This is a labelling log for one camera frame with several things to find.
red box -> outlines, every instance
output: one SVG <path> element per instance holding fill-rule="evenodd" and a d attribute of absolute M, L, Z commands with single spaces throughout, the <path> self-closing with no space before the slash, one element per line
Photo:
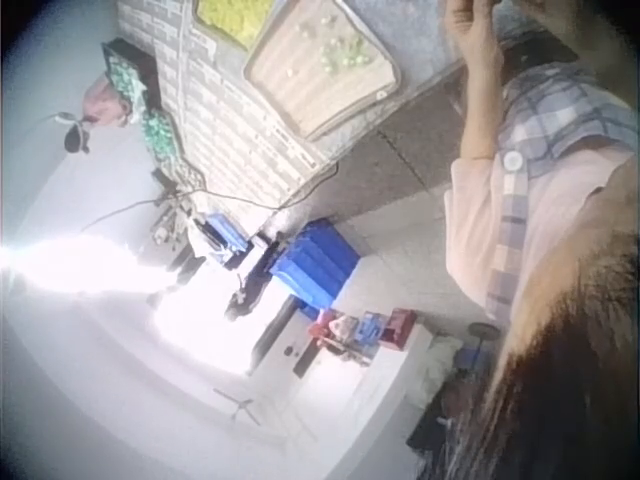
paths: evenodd
<path fill-rule="evenodd" d="M 403 350 L 416 323 L 416 312 L 404 308 L 395 308 L 387 326 L 382 331 L 380 345 L 394 350 Z"/>

yellow food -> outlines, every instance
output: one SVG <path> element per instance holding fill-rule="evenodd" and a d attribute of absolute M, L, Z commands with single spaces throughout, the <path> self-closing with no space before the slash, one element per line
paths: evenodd
<path fill-rule="evenodd" d="M 272 4 L 273 0 L 199 0 L 197 15 L 207 25 L 222 30 L 249 48 Z"/>

shirt button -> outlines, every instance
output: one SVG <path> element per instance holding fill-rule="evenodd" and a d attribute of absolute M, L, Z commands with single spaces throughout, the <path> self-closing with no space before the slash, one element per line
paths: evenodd
<path fill-rule="evenodd" d="M 517 172 L 524 165 L 524 158 L 520 152 L 512 150 L 506 153 L 502 159 L 502 165 L 507 172 Z"/>

pink shirt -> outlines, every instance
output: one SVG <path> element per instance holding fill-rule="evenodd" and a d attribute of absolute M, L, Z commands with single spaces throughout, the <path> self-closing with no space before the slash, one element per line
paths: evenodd
<path fill-rule="evenodd" d="M 84 94 L 82 115 L 85 119 L 94 120 L 91 122 L 93 125 L 121 124 L 128 110 L 127 103 L 104 74 Z"/>
<path fill-rule="evenodd" d="M 531 272 L 567 233 L 587 197 L 631 156 L 622 147 L 580 150 L 529 182 L 529 220 L 514 307 Z M 484 307 L 500 225 L 502 167 L 493 160 L 458 159 L 451 179 L 452 188 L 444 195 L 447 271 Z"/>

blue bin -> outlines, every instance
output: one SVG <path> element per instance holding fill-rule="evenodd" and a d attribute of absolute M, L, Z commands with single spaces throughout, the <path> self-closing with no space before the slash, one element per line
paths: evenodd
<path fill-rule="evenodd" d="M 360 257 L 327 221 L 303 229 L 271 273 L 315 309 L 330 308 Z"/>
<path fill-rule="evenodd" d="M 229 248 L 235 252 L 245 252 L 249 242 L 242 236 L 231 221 L 221 213 L 214 213 L 207 217 L 207 223 L 222 235 Z"/>

